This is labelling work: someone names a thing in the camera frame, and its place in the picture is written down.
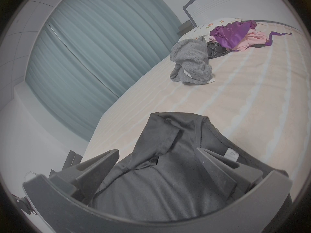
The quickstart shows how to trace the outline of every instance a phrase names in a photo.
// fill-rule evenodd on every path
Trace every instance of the gray garment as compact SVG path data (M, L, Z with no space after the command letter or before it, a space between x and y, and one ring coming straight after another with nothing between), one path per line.
M203 36L197 40L186 39L177 42L171 50L170 60L176 62L169 76L174 82L206 84L212 79L212 67L209 65L207 45Z
M198 147L222 156L231 148L239 154L237 162L262 170L263 177L274 170L235 146L206 116L154 113L133 153L112 168L90 206L149 222L189 219L224 208L226 201L217 187L196 165L193 150ZM289 197L281 213L290 204Z

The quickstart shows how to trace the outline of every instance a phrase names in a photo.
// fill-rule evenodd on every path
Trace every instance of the curtain fold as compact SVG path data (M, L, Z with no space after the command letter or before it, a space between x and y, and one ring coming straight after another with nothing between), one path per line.
M180 24L162 0L64 0L37 39L26 82L90 140L103 113L169 55Z

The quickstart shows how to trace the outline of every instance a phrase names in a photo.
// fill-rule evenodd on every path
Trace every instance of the purple satin garment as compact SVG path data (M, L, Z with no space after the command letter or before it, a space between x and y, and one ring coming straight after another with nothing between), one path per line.
M249 29L255 29L255 21L228 23L227 26L217 26L210 32L224 48L233 49L246 36Z
M267 41L265 43L266 46L271 46L272 45L272 36L273 35L286 35L286 34L289 34L291 35L291 33L278 33L278 32L274 32L274 31L271 31L271 33L269 34L269 41Z

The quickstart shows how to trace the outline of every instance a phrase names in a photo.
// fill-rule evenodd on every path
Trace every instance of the curtain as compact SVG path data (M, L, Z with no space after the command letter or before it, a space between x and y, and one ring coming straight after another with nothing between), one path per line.
M103 113L169 55L179 25L162 0L63 0L37 39L26 82L90 140Z

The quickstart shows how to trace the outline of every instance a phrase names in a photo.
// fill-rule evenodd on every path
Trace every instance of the bed sheet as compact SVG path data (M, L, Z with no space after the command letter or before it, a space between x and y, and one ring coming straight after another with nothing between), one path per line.
M120 159L134 149L150 113L178 111L208 116L234 144L264 163L288 172L296 197L311 160L310 47L303 33L258 23L274 36L272 46L231 52L210 60L216 81L183 85L169 75L169 56L135 83L102 116L82 161L111 149Z

